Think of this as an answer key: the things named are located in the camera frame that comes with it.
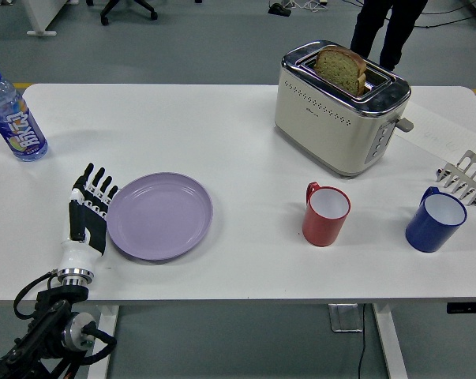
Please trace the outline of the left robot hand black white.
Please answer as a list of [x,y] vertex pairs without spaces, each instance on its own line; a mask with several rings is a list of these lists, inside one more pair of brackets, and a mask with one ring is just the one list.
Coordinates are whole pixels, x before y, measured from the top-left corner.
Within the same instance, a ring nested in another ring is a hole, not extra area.
[[90,163],[75,181],[69,196],[69,235],[62,243],[61,275],[92,276],[106,249],[107,213],[118,187],[105,169]]

